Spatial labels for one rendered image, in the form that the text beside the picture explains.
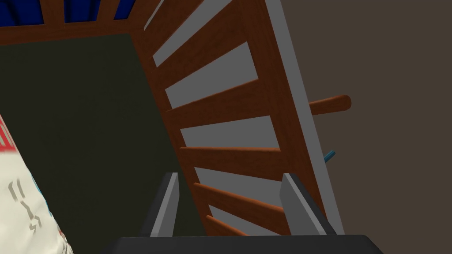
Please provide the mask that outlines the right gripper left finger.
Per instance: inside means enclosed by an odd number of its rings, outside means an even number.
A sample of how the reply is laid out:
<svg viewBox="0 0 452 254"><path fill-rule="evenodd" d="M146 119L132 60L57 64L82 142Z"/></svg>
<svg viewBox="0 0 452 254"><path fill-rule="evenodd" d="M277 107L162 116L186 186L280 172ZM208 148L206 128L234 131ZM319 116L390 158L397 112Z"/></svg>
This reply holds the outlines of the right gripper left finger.
<svg viewBox="0 0 452 254"><path fill-rule="evenodd" d="M179 203L179 180L176 172L168 172L159 185L140 230L142 237L172 237Z"/></svg>

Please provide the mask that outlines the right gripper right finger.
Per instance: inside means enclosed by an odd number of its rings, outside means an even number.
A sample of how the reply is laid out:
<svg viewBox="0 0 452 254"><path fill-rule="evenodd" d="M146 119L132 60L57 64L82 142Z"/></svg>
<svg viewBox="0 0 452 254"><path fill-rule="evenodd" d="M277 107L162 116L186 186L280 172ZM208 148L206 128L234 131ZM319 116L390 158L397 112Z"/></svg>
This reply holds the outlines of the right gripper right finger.
<svg viewBox="0 0 452 254"><path fill-rule="evenodd" d="M291 235L336 235L295 174L283 174L279 195Z"/></svg>

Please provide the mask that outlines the brown wooden slatted chair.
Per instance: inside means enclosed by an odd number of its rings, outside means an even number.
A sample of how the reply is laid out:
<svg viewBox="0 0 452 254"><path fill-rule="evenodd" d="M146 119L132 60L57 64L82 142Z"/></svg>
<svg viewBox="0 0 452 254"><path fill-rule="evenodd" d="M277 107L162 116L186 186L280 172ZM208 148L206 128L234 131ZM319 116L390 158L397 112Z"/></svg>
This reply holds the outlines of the brown wooden slatted chair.
<svg viewBox="0 0 452 254"><path fill-rule="evenodd" d="M207 0L135 0L126 19L115 19L121 0L100 0L92 22L65 22L64 0L38 0L43 23L0 27L0 45L111 34L131 35L163 117L197 211L208 235L243 235L212 216L210 206L280 235L299 234L292 210L201 184L196 168L274 181L300 178L336 233L343 233L322 156L308 149L275 33L280 0L231 0L160 65L152 56ZM248 43L257 79L172 108L165 90L240 45ZM269 116L278 148L193 147L181 130Z"/></svg>

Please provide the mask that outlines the white printed bag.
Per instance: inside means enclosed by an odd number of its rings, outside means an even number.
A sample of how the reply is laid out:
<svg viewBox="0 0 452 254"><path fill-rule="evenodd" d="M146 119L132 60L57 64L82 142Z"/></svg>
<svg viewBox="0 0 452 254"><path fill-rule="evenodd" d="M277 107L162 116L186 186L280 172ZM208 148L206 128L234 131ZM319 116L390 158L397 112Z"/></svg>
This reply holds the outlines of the white printed bag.
<svg viewBox="0 0 452 254"><path fill-rule="evenodd" d="M0 254L74 254L0 116Z"/></svg>

